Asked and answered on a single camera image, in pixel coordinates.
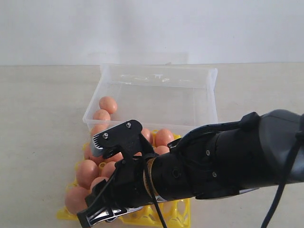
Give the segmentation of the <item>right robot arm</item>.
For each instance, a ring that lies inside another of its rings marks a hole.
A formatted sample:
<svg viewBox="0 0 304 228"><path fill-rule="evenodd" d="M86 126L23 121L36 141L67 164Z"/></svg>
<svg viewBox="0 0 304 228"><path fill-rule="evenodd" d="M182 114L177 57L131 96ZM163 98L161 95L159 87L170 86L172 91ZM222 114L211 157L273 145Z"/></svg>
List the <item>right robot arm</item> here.
<svg viewBox="0 0 304 228"><path fill-rule="evenodd" d="M93 154L123 159L109 180L95 185L78 212L82 227L111 222L146 205L196 198L212 200L277 186L262 223L267 227L285 185L304 180L304 117L287 110L255 112L238 122L198 127L157 154L129 120L94 135Z"/></svg>

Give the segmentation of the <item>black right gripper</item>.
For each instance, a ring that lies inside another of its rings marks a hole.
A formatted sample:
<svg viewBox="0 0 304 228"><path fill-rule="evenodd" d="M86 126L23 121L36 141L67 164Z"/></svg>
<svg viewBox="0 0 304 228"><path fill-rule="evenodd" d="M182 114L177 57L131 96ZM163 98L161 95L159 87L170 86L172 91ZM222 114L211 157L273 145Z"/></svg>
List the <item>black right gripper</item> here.
<svg viewBox="0 0 304 228"><path fill-rule="evenodd" d="M144 168L149 167L154 160L147 158L116 162L111 178L96 184L85 197L87 209L77 213L81 227L92 228L103 221L112 222L153 204Z"/></svg>

